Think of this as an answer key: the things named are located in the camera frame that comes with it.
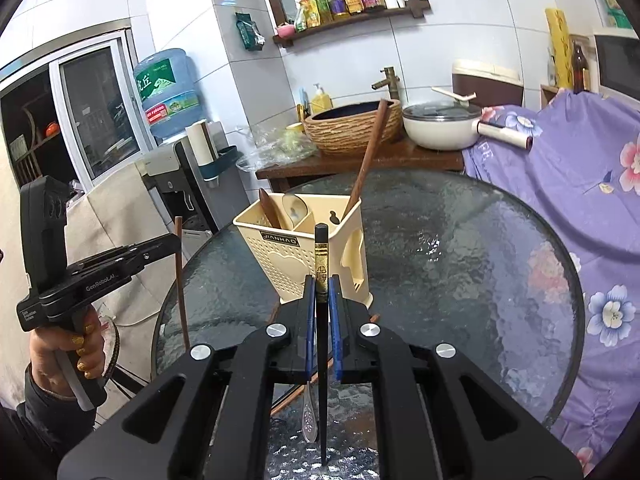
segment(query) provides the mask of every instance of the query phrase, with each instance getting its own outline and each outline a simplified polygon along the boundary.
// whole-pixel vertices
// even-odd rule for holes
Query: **black sleeve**
[[[95,410],[84,412],[73,399],[62,399],[42,390],[31,375],[31,365],[24,378],[24,402],[16,412],[24,426],[29,426],[49,447],[58,460],[93,431]]]

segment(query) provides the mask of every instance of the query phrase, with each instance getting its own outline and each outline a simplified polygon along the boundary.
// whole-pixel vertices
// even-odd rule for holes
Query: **person's arm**
[[[31,364],[24,384],[24,403],[17,413],[60,460],[93,429],[95,410],[84,412],[78,406],[71,387],[58,367],[54,351],[76,350],[78,369],[87,378],[104,371],[104,340],[100,320],[93,308],[84,319],[84,336],[57,327],[41,328],[31,333]]]

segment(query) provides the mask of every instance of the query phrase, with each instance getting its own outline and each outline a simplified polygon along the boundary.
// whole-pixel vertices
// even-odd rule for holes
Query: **glass table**
[[[354,174],[299,193],[348,195]],[[584,340],[582,291],[551,227],[490,184],[424,170],[372,172],[362,191],[372,314],[407,343],[463,351],[546,427],[572,389]],[[184,269],[191,343],[238,344],[263,326],[278,295],[233,225]],[[175,288],[152,348],[162,372],[183,352]],[[328,465],[301,431],[302,397],[271,419],[265,478],[378,478],[371,389],[331,380]],[[276,396],[284,386],[276,386]]]

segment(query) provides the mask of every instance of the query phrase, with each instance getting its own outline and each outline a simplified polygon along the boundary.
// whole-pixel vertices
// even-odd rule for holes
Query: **red label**
[[[165,117],[167,117],[167,111],[164,103],[160,103],[146,111],[146,120],[149,121],[150,126]]]

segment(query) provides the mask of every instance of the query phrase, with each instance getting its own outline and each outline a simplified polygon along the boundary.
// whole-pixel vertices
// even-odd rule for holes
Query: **wooden mirror frame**
[[[276,21],[276,25],[287,23],[287,15],[285,13],[284,6],[282,5],[282,1],[269,0],[269,4],[271,6],[273,17]],[[317,34],[318,32],[322,32],[323,30],[329,30],[330,28],[343,27],[345,25],[349,25],[350,23],[365,22],[367,20],[374,20],[376,18],[388,18],[389,16],[395,16],[398,14],[410,14],[414,18],[419,19],[423,17],[425,10],[430,9],[431,5],[429,4],[428,0],[408,0],[406,2],[406,7],[402,7],[400,9],[386,9],[379,10],[377,12],[363,12],[361,14],[351,16],[343,20],[325,23],[324,25],[319,25],[318,27],[308,28],[307,30],[304,30],[302,32],[297,32],[290,38],[285,39],[281,38],[280,36],[274,36],[273,41],[276,44],[288,47],[293,45],[293,42],[295,40]]]

